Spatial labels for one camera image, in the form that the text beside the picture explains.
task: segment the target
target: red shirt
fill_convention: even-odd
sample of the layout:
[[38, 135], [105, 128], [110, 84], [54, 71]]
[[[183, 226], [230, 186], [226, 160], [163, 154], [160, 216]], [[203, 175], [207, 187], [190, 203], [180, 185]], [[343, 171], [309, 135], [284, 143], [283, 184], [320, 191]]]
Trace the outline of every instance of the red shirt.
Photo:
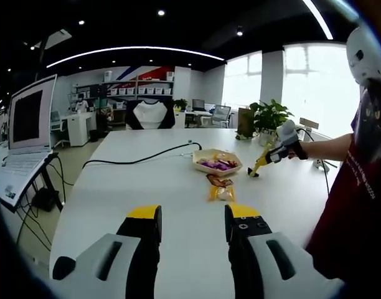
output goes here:
[[326, 277], [370, 290], [381, 285], [379, 91], [362, 94], [347, 157], [306, 248], [315, 268]]

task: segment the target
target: snack bowl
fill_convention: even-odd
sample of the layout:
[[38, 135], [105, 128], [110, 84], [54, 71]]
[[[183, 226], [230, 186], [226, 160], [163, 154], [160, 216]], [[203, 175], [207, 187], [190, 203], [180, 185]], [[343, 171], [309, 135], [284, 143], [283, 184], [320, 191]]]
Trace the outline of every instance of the snack bowl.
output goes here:
[[[213, 160], [215, 157], [219, 155], [225, 156], [227, 160], [236, 162], [237, 166], [228, 170], [220, 170], [220, 169], [210, 168], [208, 166], [198, 163], [198, 161], [202, 159]], [[193, 165], [195, 169], [197, 170], [203, 171], [204, 173], [215, 174], [216, 176], [227, 176], [229, 174], [236, 173], [239, 169], [243, 167], [242, 162], [240, 162], [239, 158], [235, 154], [229, 153], [227, 151], [221, 151], [219, 149], [202, 149], [200, 151], [194, 151]]]

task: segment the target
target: black cable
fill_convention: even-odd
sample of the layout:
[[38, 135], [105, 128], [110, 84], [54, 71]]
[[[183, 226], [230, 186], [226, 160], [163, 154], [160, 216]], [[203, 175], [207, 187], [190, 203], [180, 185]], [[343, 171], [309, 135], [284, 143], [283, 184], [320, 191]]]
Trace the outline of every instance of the black cable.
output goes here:
[[57, 156], [57, 158], [58, 158], [58, 161], [59, 161], [59, 165], [60, 165], [60, 173], [62, 173], [62, 188], [63, 188], [63, 198], [64, 198], [64, 200], [63, 200], [63, 202], [64, 203], [66, 203], [66, 189], [65, 189], [65, 179], [64, 179], [64, 172], [63, 172], [63, 170], [64, 170], [64, 167], [62, 166], [62, 160], [60, 160], [60, 158], [59, 158], [59, 156]]
[[[59, 173], [58, 169], [56, 169], [56, 167], [55, 167], [54, 165], [52, 165], [52, 164], [48, 164], [48, 165], [51, 166], [51, 167], [56, 171], [56, 173], [58, 174], [58, 176], [60, 176], [61, 179], [63, 179], [63, 178], [62, 178], [62, 175]], [[65, 180], [63, 180], [63, 182], [64, 182], [66, 185], [74, 186], [74, 184], [70, 184], [70, 183], [66, 182]]]
[[20, 207], [22, 208], [22, 211], [23, 211], [23, 213], [25, 214], [25, 219], [26, 219], [26, 217], [29, 217], [31, 220], [33, 220], [33, 221], [40, 227], [40, 230], [41, 230], [42, 234], [44, 235], [44, 237], [47, 239], [49, 245], [52, 246], [52, 243], [51, 243], [51, 241], [49, 240], [49, 238], [48, 238], [47, 234], [45, 233], [44, 229], [42, 229], [41, 224], [40, 224], [38, 221], [36, 221], [33, 217], [31, 217], [31, 216], [29, 215], [29, 212], [26, 212], [26, 211], [24, 210], [24, 207], [23, 207], [21, 204], [20, 204]]
[[38, 218], [39, 217], [39, 208], [37, 208], [37, 215], [34, 214], [33, 212], [33, 208], [32, 208], [32, 203], [29, 202], [29, 198], [27, 197], [27, 193], [24, 194], [25, 197], [26, 197], [26, 201], [27, 201], [27, 204], [26, 204], [26, 207], [29, 206], [29, 211], [31, 211], [31, 214], [33, 214], [34, 218]]
[[33, 181], [33, 183], [31, 183], [34, 190], [38, 191], [39, 190], [39, 187], [37, 186], [37, 183], [35, 181]]
[[[312, 141], [315, 141], [314, 138], [309, 134], [309, 132], [308, 132], [307, 130], [305, 130], [305, 129], [303, 129], [303, 128], [300, 128], [300, 129], [297, 129], [296, 131], [297, 131], [297, 132], [298, 132], [298, 131], [304, 131], [305, 133], [307, 133], [307, 135], [310, 137], [310, 139], [311, 139]], [[325, 160], [323, 160], [323, 159], [320, 159], [320, 160], [322, 161], [323, 172], [324, 172], [324, 174], [325, 174], [327, 195], [329, 195], [329, 193], [330, 193], [330, 191], [329, 191], [329, 183], [328, 183], [328, 181], [327, 181], [327, 173], [326, 173], [326, 168], [325, 168], [325, 163], [327, 163], [327, 162], [326, 162]]]
[[160, 154], [167, 153], [168, 151], [176, 150], [177, 148], [183, 148], [184, 146], [188, 146], [188, 145], [198, 145], [199, 146], [199, 151], [202, 149], [202, 146], [200, 144], [198, 144], [197, 142], [191, 142], [191, 143], [187, 143], [185, 145], [179, 145], [179, 146], [175, 146], [173, 148], [166, 149], [165, 151], [161, 151], [160, 153], [154, 154], [154, 155], [152, 155], [150, 157], [146, 157], [146, 158], [139, 159], [139, 160], [132, 161], [132, 162], [113, 162], [113, 161], [105, 161], [105, 160], [88, 160], [87, 162], [84, 163], [83, 169], [84, 169], [84, 167], [88, 163], [91, 163], [91, 162], [99, 162], [99, 163], [115, 164], [115, 165], [131, 165], [131, 164], [136, 164], [136, 163], [139, 163], [139, 162], [142, 162], [142, 161], [154, 158], [156, 156], [159, 156]]
[[48, 246], [46, 246], [46, 244], [40, 239], [40, 237], [34, 232], [34, 230], [32, 230], [30, 228], [30, 226], [25, 222], [25, 220], [22, 218], [22, 216], [19, 214], [19, 212], [17, 213], [17, 215], [19, 216], [19, 218], [21, 219], [21, 221], [23, 222], [24, 225], [27, 226], [27, 228], [35, 235], [35, 237], [41, 242], [41, 244], [49, 251], [51, 252], [51, 250], [48, 248]]

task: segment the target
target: laptop screen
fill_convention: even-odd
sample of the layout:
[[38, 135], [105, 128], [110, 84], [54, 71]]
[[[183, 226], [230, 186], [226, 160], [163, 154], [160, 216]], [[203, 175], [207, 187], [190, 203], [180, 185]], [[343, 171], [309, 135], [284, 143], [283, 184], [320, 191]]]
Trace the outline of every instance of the laptop screen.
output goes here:
[[15, 106], [14, 142], [36, 139], [40, 136], [39, 115], [42, 90], [18, 99]]
[[203, 108], [204, 109], [204, 100], [197, 100], [193, 99], [192, 100], [192, 108]]
[[9, 107], [9, 149], [50, 148], [50, 109], [56, 75], [15, 93]]

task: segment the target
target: potted plant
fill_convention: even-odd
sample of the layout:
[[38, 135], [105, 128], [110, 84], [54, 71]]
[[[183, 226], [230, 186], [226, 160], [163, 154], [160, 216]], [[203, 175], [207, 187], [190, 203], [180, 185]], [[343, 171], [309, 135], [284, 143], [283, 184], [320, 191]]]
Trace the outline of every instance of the potted plant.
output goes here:
[[281, 126], [289, 116], [294, 116], [286, 106], [280, 105], [274, 99], [271, 100], [271, 104], [252, 103], [250, 108], [256, 111], [254, 129], [260, 134], [258, 142], [261, 146], [272, 142], [276, 137], [277, 127]]
[[185, 100], [184, 98], [174, 101], [174, 107], [176, 107], [177, 109], [180, 109], [180, 111], [182, 112], [185, 111], [187, 105], [188, 105], [188, 101]]

